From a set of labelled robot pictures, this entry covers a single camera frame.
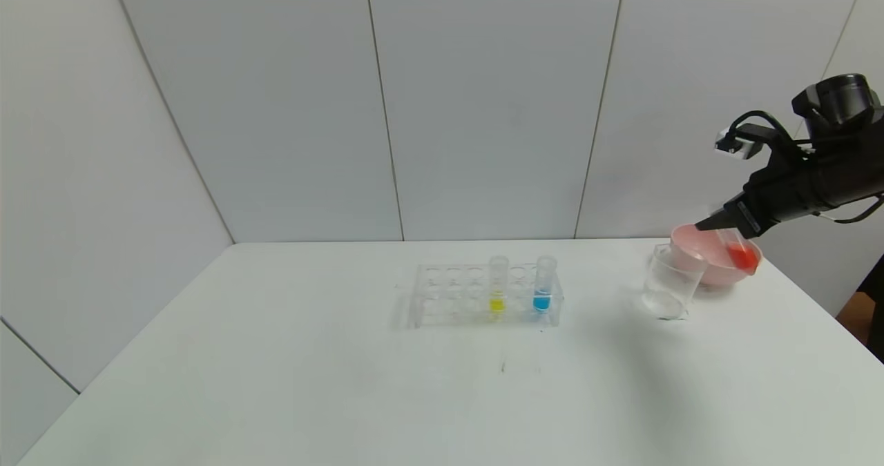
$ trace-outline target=pink bowl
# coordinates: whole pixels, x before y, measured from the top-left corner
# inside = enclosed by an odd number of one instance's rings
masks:
[[[678,267],[689,269],[691,261],[697,258],[709,262],[707,272],[704,272],[703,278],[700,278],[702,284],[725,287],[749,276],[745,271],[733,267],[727,249],[721,245],[716,232],[701,232],[693,224],[682,224],[672,230],[669,243],[673,249],[673,261]],[[758,261],[762,261],[763,255],[758,245],[749,242],[749,246],[755,251]]]

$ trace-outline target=test tube rack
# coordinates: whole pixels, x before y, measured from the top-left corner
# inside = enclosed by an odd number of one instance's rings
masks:
[[[558,276],[552,281],[549,309],[534,303],[536,264],[511,264],[504,309],[492,310],[488,264],[422,264],[417,267],[408,309],[411,328],[452,324],[531,324],[558,327],[565,300]]]

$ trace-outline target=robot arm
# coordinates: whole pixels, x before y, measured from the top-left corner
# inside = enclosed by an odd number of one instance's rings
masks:
[[[861,74],[834,76],[809,86],[792,100],[804,117],[809,139],[794,141],[770,116],[754,110],[733,121],[715,143],[720,151],[753,157],[771,149],[763,169],[749,176],[742,192],[697,223],[700,230],[738,228],[758,237],[774,224],[877,197],[856,223],[884,204],[884,108]],[[741,124],[764,117],[773,127]]]

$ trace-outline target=cable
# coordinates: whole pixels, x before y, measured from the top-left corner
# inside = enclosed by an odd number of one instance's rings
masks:
[[[870,205],[869,208],[865,209],[865,211],[860,212],[858,215],[856,215],[856,217],[851,217],[849,220],[836,220],[836,218],[831,217],[830,215],[825,215],[822,212],[811,212],[811,214],[817,215],[817,217],[827,218],[827,220],[832,221],[833,223],[837,223],[837,224],[858,223],[862,220],[865,220],[866,217],[869,217],[869,215],[872,215],[872,213],[874,213],[874,211],[877,211],[878,208],[880,208],[882,205],[884,205],[884,193],[878,193],[878,195],[875,195],[875,197],[878,198],[877,202]]]
[[[785,136],[790,142],[792,141],[792,136],[789,135],[789,132],[787,132],[786,128],[782,127],[780,121],[776,120],[776,117],[765,113],[763,110],[750,110],[748,113],[739,116],[733,121],[733,123],[730,124],[730,129],[727,130],[727,133],[729,135],[732,135],[732,133],[736,133],[736,129],[738,128],[740,123],[742,123],[742,121],[745,121],[746,119],[749,119],[750,117],[761,117],[761,119],[770,123],[771,127],[773,127],[773,129],[776,129],[780,133],[780,135]]]
[[[820,139],[796,139],[796,145],[806,145],[808,143],[824,143],[824,142],[848,142],[852,139],[856,139],[856,136],[830,136],[828,138],[820,138]]]

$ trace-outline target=white wall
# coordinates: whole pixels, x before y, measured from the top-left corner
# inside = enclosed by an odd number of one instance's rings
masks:
[[[406,240],[572,237],[618,0],[372,0]]]
[[[367,0],[123,0],[237,242],[401,240]]]
[[[230,237],[119,1],[2,6],[3,316],[82,389]]]
[[[578,237],[666,236],[765,163],[714,153],[822,76],[853,0],[622,0]]]
[[[884,99],[881,17],[884,0],[856,0],[825,77],[847,72],[865,74],[872,89]],[[857,202],[831,214],[852,217],[869,204]],[[884,253],[884,211],[858,224],[804,217],[774,227],[758,243],[781,271],[836,315]]]
[[[77,394],[0,325],[0,463],[14,466]]]

